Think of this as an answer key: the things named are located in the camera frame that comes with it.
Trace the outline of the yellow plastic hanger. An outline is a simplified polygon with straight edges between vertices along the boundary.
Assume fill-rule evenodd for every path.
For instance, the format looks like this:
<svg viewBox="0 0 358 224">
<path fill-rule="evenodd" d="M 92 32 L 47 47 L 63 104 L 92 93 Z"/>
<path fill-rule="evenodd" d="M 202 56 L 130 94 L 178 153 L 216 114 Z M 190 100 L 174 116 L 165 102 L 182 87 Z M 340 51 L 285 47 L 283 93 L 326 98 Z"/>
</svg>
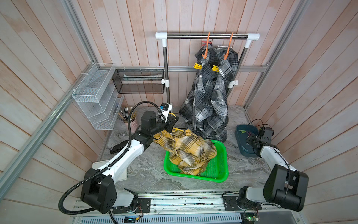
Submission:
<svg viewBox="0 0 358 224">
<path fill-rule="evenodd" d="M 169 122 L 169 128 L 172 129 L 169 132 L 171 133 L 176 131 L 184 132 L 184 129 L 175 127 L 175 124 L 177 123 L 177 121 L 179 121 L 179 119 L 180 119 L 179 116 L 176 116 L 174 113 L 169 113 L 167 121 Z"/>
</svg>

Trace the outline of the yellow plaid shirt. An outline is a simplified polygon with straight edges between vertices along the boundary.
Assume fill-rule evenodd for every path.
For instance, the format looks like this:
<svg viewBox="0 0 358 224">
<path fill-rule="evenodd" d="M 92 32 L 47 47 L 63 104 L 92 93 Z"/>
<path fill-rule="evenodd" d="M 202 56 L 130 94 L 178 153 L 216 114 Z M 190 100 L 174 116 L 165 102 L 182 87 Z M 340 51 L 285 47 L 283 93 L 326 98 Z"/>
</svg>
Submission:
<svg viewBox="0 0 358 224">
<path fill-rule="evenodd" d="M 170 152 L 170 161 L 187 174 L 200 173 L 200 167 L 213 159 L 217 152 L 211 140 L 205 140 L 186 129 L 169 133 L 166 130 L 154 135 L 154 143 Z"/>
</svg>

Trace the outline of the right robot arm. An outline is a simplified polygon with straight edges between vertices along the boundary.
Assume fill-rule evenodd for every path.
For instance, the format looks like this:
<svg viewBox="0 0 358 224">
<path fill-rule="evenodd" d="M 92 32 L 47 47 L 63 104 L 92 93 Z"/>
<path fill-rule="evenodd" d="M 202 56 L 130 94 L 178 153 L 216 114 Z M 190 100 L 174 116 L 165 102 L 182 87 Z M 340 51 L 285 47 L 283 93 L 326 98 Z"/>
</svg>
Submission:
<svg viewBox="0 0 358 224">
<path fill-rule="evenodd" d="M 236 202 L 240 209 L 273 205 L 296 212 L 304 208 L 309 177 L 294 168 L 272 144 L 274 130 L 262 123 L 238 125 L 235 137 L 240 153 L 246 157 L 260 157 L 267 163 L 270 175 L 263 187 L 244 186 Z"/>
</svg>

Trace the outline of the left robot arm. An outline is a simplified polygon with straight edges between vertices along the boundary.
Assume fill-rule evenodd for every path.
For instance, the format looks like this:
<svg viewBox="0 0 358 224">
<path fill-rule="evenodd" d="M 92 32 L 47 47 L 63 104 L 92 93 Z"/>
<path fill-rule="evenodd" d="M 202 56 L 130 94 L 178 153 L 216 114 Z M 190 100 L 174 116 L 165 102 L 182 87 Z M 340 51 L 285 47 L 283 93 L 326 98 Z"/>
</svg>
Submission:
<svg viewBox="0 0 358 224">
<path fill-rule="evenodd" d="M 135 133 L 129 132 L 129 140 L 120 147 L 119 152 L 109 162 L 98 169 L 89 169 L 82 181 L 62 195 L 58 203 L 60 212 L 67 215 L 79 215 L 91 211 L 105 214 L 117 207 L 126 207 L 133 211 L 137 209 L 137 193 L 129 189 L 117 190 L 115 184 L 127 167 L 147 150 L 155 139 L 154 136 L 164 130 L 170 133 L 178 121 L 179 118 L 171 114 L 171 104 L 162 103 L 155 108 L 156 112 L 144 112 L 140 128 Z M 64 207 L 64 201 L 77 188 L 82 189 L 81 201 L 90 208 L 70 211 Z"/>
</svg>

